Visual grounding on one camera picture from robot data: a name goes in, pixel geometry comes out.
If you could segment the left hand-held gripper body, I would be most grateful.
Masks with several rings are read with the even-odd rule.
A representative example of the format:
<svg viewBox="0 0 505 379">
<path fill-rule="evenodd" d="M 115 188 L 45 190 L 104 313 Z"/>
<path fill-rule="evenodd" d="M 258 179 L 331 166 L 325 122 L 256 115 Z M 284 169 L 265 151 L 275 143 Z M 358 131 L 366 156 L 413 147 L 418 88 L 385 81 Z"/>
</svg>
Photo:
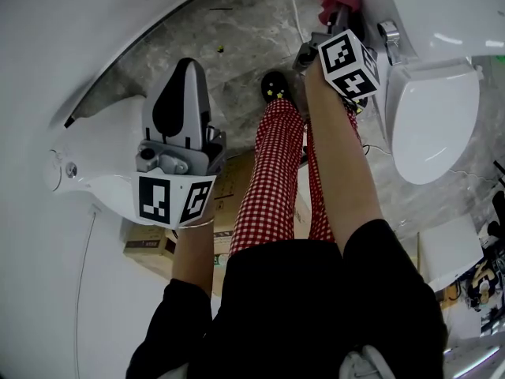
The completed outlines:
<svg viewBox="0 0 505 379">
<path fill-rule="evenodd" d="M 136 155 L 136 217 L 160 227 L 184 227 L 199 220 L 217 175 L 226 162 L 226 134 L 209 127 L 202 150 L 154 141 Z"/>
</svg>

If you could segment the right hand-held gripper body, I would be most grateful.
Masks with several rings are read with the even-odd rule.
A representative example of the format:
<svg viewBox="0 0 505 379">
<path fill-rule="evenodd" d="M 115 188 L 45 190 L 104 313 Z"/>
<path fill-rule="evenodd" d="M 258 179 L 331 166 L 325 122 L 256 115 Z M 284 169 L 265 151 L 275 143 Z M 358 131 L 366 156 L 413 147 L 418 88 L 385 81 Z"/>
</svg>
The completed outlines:
<svg viewBox="0 0 505 379">
<path fill-rule="evenodd" d="M 380 89 L 377 53 L 364 46 L 350 30 L 335 36 L 314 32 L 303 43 L 293 69 L 304 73 L 318 57 L 325 81 L 347 99 L 364 99 Z"/>
</svg>

